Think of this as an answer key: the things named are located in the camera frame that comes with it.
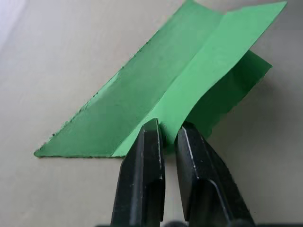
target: table surface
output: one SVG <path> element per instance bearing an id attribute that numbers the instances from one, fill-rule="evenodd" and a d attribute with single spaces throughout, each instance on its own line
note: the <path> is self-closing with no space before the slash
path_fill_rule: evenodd
<path id="1" fill-rule="evenodd" d="M 7 37 L 0 37 L 6 40 L 0 42 L 0 225 L 109 223 L 120 159 L 38 159 L 33 152 L 151 38 L 182 0 L 14 2 L 19 8 L 14 18 L 6 17 Z M 226 11 L 275 1 L 199 2 Z M 209 139 L 258 223 L 303 222 L 302 8 L 302 0 L 289 0 L 252 47 L 273 68 Z M 166 159 L 165 168 L 164 222 L 182 220 L 174 157 Z"/>

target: green paper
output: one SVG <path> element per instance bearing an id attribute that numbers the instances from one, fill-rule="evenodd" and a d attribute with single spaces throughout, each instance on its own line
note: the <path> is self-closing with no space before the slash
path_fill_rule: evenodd
<path id="1" fill-rule="evenodd" d="M 35 156 L 124 156 L 155 117 L 173 143 L 194 106 L 188 119 L 208 134 L 270 68 L 248 50 L 285 4 L 221 15 L 186 1 Z"/>

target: beige surface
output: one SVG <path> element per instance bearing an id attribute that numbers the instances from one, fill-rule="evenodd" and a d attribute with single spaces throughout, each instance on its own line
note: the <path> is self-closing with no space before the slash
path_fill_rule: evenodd
<path id="1" fill-rule="evenodd" d="M 37 159 L 42 145 L 160 28 L 182 0 L 31 0 L 0 52 L 0 225 L 109 223 L 119 159 Z M 265 0 L 201 0 L 218 10 Z M 257 222 L 303 222 L 303 2 L 252 48 L 274 67 L 214 129 Z M 165 221 L 182 219 L 174 158 Z"/>

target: folded green paper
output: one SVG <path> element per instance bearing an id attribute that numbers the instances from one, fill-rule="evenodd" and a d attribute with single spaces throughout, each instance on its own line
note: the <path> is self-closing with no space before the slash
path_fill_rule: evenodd
<path id="1" fill-rule="evenodd" d="M 35 156 L 121 157 L 152 118 L 169 143 L 185 119 L 209 135 L 271 67 L 249 48 L 285 4 L 221 15 L 186 1 Z"/>

